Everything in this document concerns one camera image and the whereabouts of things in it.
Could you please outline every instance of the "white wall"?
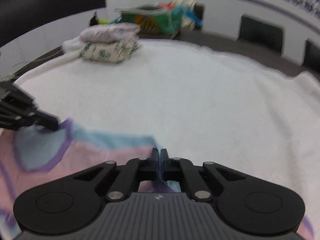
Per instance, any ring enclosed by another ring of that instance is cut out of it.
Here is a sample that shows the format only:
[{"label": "white wall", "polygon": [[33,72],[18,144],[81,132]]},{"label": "white wall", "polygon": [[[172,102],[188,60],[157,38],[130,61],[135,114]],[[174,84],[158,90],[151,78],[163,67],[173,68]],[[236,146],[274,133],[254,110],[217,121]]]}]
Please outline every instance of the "white wall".
[{"label": "white wall", "polygon": [[[110,18],[119,16],[115,8],[137,6],[149,2],[169,2],[171,0],[108,0],[107,13]],[[302,64],[304,57],[305,40],[312,40],[320,44],[320,35],[292,18],[271,10],[269,8],[246,2],[243,0],[197,0],[205,4],[203,30],[227,36],[232,39],[238,38],[240,19],[243,14],[259,18],[263,21],[278,25],[285,29],[283,57]],[[283,0],[263,0],[278,7],[286,9],[320,28],[320,21],[313,15],[297,8]]]},{"label": "white wall", "polygon": [[95,11],[99,18],[107,18],[105,8],[75,14],[38,27],[1,47],[0,77],[4,78],[28,64],[23,61],[32,61],[59,47],[65,40],[78,36],[88,27]]}]

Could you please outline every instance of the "wire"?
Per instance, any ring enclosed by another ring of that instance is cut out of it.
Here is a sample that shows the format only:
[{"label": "wire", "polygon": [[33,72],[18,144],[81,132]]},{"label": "wire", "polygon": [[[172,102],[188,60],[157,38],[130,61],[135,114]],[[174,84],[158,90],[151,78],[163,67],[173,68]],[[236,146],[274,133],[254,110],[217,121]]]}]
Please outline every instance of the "wire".
[{"label": "wire", "polygon": [[[12,66],[11,68],[14,68],[15,66],[17,66],[17,65],[19,65],[19,64],[21,64],[21,63],[25,63],[25,62],[30,63],[30,62],[43,61],[43,60],[45,60],[45,59],[51,58],[52,56],[58,54],[58,53],[61,52],[61,51],[62,51],[62,49],[60,49],[58,52],[56,52],[56,53],[54,53],[54,54],[52,54],[52,55],[50,55],[50,56],[48,56],[48,57],[44,57],[44,58],[41,58],[41,59],[35,59],[35,60],[30,60],[30,61],[22,61],[22,62],[19,62],[19,63],[17,63],[16,65]],[[2,76],[0,76],[0,77],[1,77],[0,81],[9,81],[9,80],[12,80],[12,79],[18,79],[18,78],[19,78],[19,77],[17,77],[17,76],[14,76],[14,73],[13,73],[13,74],[10,74],[10,75],[7,75],[7,76],[5,76],[4,78],[3,78]]]},{"label": "wire", "polygon": [[58,54],[60,51],[62,51],[62,49],[60,49],[58,52],[56,52],[56,53],[54,53],[54,54],[52,54],[52,55],[50,55],[50,56],[48,56],[48,57],[44,57],[44,58],[40,58],[40,59],[35,59],[35,60],[30,60],[30,61],[22,61],[22,62],[17,63],[16,65],[19,65],[19,64],[25,63],[25,62],[29,62],[29,63],[30,63],[30,62],[43,61],[44,59],[50,58],[50,57]]}]

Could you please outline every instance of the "white fleece blanket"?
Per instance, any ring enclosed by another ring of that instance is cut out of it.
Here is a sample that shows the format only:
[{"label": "white fleece blanket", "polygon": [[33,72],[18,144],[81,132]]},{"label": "white fleece blanket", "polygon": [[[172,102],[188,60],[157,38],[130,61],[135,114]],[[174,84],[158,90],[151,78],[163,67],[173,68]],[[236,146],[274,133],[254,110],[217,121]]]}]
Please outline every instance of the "white fleece blanket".
[{"label": "white fleece blanket", "polygon": [[119,65],[67,53],[16,81],[40,109],[86,128],[151,134],[169,154],[214,161],[299,193],[320,231],[320,86],[239,56],[143,41]]}]

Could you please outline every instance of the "robotic arm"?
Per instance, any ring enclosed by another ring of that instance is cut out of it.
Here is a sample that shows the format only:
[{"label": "robotic arm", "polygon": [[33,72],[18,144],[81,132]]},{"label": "robotic arm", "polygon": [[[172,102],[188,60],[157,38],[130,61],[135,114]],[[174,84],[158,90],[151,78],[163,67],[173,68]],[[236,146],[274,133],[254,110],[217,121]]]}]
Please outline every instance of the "robotic arm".
[{"label": "robotic arm", "polygon": [[18,130],[33,124],[57,130],[59,119],[38,111],[33,99],[9,82],[0,82],[0,128]]},{"label": "robotic arm", "polygon": [[[145,180],[177,181],[181,193],[137,192]],[[107,161],[27,190],[13,211],[17,240],[301,240],[305,205],[285,187],[155,148],[151,158]]]}]

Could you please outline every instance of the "purple trim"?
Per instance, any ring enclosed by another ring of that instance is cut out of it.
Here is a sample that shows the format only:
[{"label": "purple trim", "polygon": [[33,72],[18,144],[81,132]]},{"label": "purple trim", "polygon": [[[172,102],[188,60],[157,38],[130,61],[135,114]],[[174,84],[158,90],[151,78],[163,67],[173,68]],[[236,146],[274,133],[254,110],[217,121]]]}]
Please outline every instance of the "purple trim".
[{"label": "purple trim", "polygon": [[312,236],[315,236],[315,233],[313,231],[313,226],[311,225],[310,220],[307,216],[304,216],[302,219],[302,223],[305,225],[305,227],[309,230]]},{"label": "purple trim", "polygon": [[153,182],[154,192],[153,193],[175,193],[175,191],[166,185],[163,181],[154,181]]},{"label": "purple trim", "polygon": [[4,181],[5,181],[6,185],[7,185],[11,200],[15,201],[16,194],[14,192],[14,187],[13,187],[12,182],[10,180],[9,174],[7,173],[7,170],[5,169],[5,167],[4,167],[4,165],[2,164],[1,161],[0,161],[0,172],[2,173]]},{"label": "purple trim", "polygon": [[[37,167],[37,168],[33,168],[33,169],[26,169],[25,167],[23,167],[22,161],[20,159],[20,153],[18,150],[18,146],[16,143],[18,132],[15,132],[13,135],[13,155],[14,155],[14,158],[16,160],[18,167],[24,172],[50,171],[51,169],[53,169],[59,163],[59,161],[61,161],[63,155],[65,154],[66,150],[69,148],[69,146],[72,142],[72,134],[71,134],[72,123],[73,123],[73,121],[68,118],[59,124],[59,130],[66,129],[67,138],[61,144],[60,149],[58,150],[57,154],[54,157],[52,157],[52,159],[50,159],[46,164],[44,164],[40,167]],[[52,131],[49,129],[46,129],[46,128],[39,131],[39,133],[44,133],[44,134],[50,133],[50,132],[52,132]]]},{"label": "purple trim", "polygon": [[13,228],[16,224],[17,221],[14,217],[13,214],[11,214],[10,212],[8,212],[5,209],[0,209],[0,216],[5,216],[4,222],[10,227]]}]

